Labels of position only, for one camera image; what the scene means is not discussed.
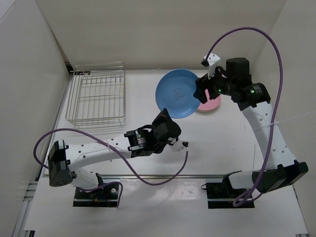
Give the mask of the cream plate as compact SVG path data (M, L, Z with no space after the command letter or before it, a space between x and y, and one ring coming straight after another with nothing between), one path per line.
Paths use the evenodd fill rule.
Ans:
M204 110L196 110L196 113L205 116L205 115L210 115L210 114L216 113L219 109L220 109L220 106L213 108L212 110L205 110L205 111Z

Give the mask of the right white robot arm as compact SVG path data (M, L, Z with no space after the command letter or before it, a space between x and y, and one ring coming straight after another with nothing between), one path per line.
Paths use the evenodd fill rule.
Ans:
M194 97L205 104L220 95L229 96L250 124L265 166L263 172L237 171L227 175L222 184L222 193L232 198L239 190L255 187L258 192L265 194L294 184L309 168L305 162L297 160L286 144L275 123L266 87L262 83L252 82L247 59L228 59L225 69L220 66L220 62L220 57L215 54L204 58L202 65L208 68L208 72L196 79Z

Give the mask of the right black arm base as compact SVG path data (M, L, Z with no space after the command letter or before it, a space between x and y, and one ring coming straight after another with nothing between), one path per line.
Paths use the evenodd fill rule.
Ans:
M233 201L246 189L230 189L223 183L205 183L201 189L206 191L208 209L236 209Z

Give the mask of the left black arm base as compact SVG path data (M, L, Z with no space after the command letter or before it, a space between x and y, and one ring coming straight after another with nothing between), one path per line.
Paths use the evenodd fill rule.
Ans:
M73 207L115 207L120 204L123 185L119 181L106 183L105 186L91 191L76 188Z

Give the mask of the blue plate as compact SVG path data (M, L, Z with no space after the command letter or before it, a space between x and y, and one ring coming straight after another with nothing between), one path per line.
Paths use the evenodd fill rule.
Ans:
M183 119L193 114L200 101L194 97L198 76L187 69L168 72L159 81L155 100L158 108L164 108L173 119Z

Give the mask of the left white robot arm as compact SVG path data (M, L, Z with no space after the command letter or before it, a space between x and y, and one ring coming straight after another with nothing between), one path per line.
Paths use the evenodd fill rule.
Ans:
M179 152L188 143L180 139L181 129L167 109L163 109L152 124L144 125L110 140L102 141L90 134L93 143L68 145L64 140L53 144L48 155L49 184L61 187L71 184L87 191L93 198L102 195L104 186L95 172L84 167L121 158L149 157L160 154L166 146Z

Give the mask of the pink plate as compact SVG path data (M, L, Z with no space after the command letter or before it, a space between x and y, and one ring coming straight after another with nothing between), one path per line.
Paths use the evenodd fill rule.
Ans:
M206 97L207 97L207 102L205 104L200 103L199 107L197 110L212 110L213 108L216 108L220 105L221 103L221 97L218 96L216 99L209 99L209 93L208 90L205 91Z

